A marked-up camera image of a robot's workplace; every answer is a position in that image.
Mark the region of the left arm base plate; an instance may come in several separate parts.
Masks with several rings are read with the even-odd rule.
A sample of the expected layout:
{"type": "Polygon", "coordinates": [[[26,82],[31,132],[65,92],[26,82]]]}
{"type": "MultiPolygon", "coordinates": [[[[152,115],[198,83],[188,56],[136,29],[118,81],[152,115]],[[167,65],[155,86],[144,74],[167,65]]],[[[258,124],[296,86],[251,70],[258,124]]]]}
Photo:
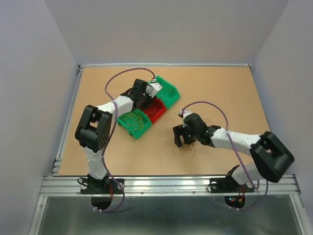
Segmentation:
{"type": "Polygon", "coordinates": [[[124,179],[117,179],[118,184],[111,178],[105,177],[103,180],[78,178],[77,183],[80,185],[82,195],[93,194],[122,194],[121,186],[124,185],[124,179]]]}

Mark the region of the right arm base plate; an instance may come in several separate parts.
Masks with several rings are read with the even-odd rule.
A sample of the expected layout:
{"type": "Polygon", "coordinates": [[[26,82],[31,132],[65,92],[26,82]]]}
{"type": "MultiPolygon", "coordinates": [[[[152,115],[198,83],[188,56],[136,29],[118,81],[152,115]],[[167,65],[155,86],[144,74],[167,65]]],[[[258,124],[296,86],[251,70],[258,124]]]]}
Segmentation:
{"type": "Polygon", "coordinates": [[[254,192],[253,188],[247,185],[240,185],[232,178],[211,178],[207,185],[208,192],[210,193],[241,193],[241,192],[254,192]]]}

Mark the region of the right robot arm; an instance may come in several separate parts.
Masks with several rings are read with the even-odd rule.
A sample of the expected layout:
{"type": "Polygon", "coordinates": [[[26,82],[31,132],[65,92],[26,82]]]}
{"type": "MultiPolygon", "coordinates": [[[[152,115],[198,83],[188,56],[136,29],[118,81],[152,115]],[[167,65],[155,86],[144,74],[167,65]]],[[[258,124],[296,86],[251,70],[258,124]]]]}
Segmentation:
{"type": "Polygon", "coordinates": [[[261,135],[243,134],[226,130],[220,126],[208,126],[202,118],[188,112],[181,114],[182,124],[173,127],[174,143],[177,147],[196,141],[204,146],[234,150],[250,156],[249,164],[234,166],[221,180],[211,185],[211,191],[233,192],[249,181],[265,179],[277,183],[294,163],[294,156],[273,133],[261,135]]]}

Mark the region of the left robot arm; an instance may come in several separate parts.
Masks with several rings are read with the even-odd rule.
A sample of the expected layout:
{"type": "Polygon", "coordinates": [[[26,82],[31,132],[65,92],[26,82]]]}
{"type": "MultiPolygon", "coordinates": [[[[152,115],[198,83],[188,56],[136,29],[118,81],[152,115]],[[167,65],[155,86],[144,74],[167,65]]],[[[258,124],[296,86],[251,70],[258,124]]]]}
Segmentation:
{"type": "Polygon", "coordinates": [[[114,130],[111,125],[116,126],[121,115],[150,105],[161,90],[162,86],[156,79],[151,83],[136,79],[132,88],[112,101],[85,107],[75,131],[75,138],[85,151],[89,167],[87,177],[78,181],[83,189],[92,189],[98,193],[108,189],[110,180],[102,160],[112,137],[111,130],[114,130]]]}

